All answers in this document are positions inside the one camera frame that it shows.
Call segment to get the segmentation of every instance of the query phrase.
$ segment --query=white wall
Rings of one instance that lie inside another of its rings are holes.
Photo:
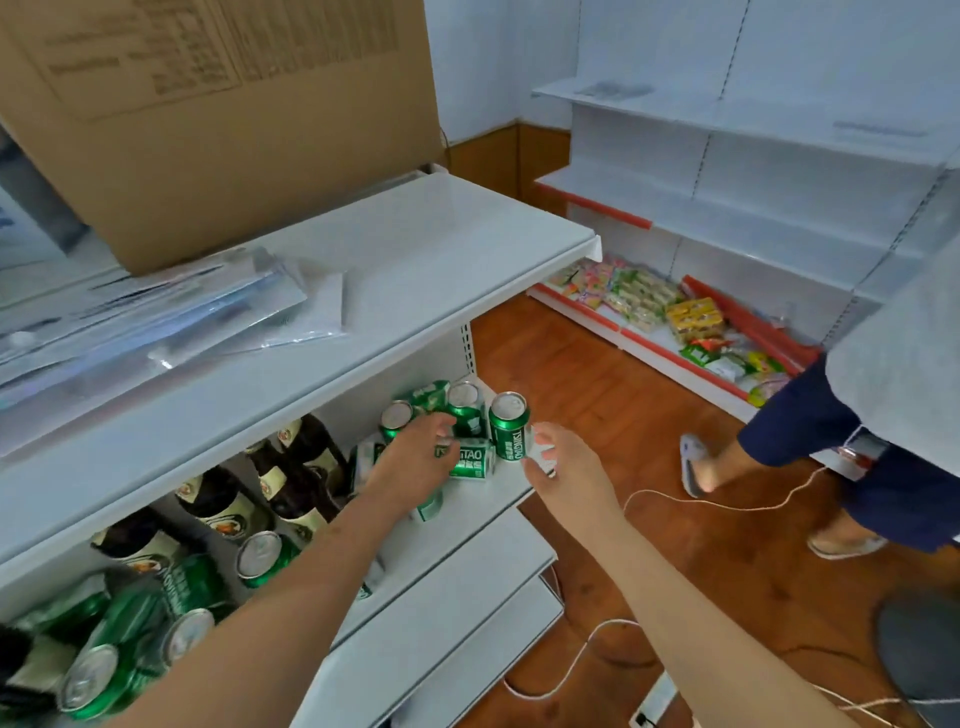
[[[530,90],[576,75],[581,1],[513,0],[514,90],[517,116],[523,121],[570,128],[568,101],[533,98]]]
[[[451,144],[522,118],[570,128],[530,90],[576,73],[581,0],[424,0],[440,124]]]

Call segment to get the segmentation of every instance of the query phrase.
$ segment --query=hand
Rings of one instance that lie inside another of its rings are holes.
[[[554,475],[549,477],[530,458],[523,460],[523,472],[553,517],[591,550],[612,526],[625,521],[613,484],[597,453],[570,430],[537,423],[534,432],[540,445],[550,446],[542,456],[555,461]]]
[[[438,437],[449,437],[452,415],[422,415],[404,427],[373,466],[364,493],[384,497],[399,518],[427,500],[450,476],[460,458],[453,440],[443,457],[434,455]]]

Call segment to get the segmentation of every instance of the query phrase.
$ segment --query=foot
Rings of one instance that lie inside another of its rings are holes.
[[[693,471],[693,477],[696,479],[697,485],[704,493],[713,493],[720,486],[713,458],[691,460],[690,469]]]
[[[886,546],[887,540],[841,511],[830,525],[810,536],[806,544],[817,556],[835,561],[874,553]]]

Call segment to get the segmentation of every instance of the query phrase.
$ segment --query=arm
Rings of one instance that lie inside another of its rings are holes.
[[[600,458],[572,432],[535,425],[556,475],[524,471],[557,521],[623,593],[693,714],[712,726],[854,728],[783,661],[717,609],[627,522]]]
[[[459,457],[457,447],[434,457],[452,422],[414,420],[384,450],[363,494],[109,728],[289,725],[380,544]]]

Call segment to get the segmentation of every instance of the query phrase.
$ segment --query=wooden floor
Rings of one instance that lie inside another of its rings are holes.
[[[600,454],[621,502],[641,488],[682,497],[681,434],[695,432],[719,447],[740,427],[733,417],[526,296],[475,321],[473,338],[480,376],[497,391],[523,393],[535,420],[576,430]],[[778,502],[814,468],[804,461],[745,478],[722,501],[743,507]],[[818,475],[786,507],[752,514],[644,494],[634,498],[628,517],[714,603],[771,650],[786,653],[783,659],[804,678],[862,702],[893,694],[871,648],[874,607],[898,585],[954,580],[960,551],[945,548],[930,556],[890,546],[844,562],[816,558],[804,539],[832,513],[835,486],[832,475]],[[566,600],[565,618],[509,674],[518,690],[542,693],[560,681],[596,624],[628,618],[630,612],[611,580],[536,496],[522,511],[560,557],[556,571]],[[461,725],[625,726],[660,674],[659,666],[636,667],[653,657],[639,629],[607,627],[556,696],[524,702],[501,685]],[[922,725],[906,709],[879,710],[898,726]],[[867,716],[859,722],[881,725]],[[690,725],[690,712],[678,699],[659,728]]]

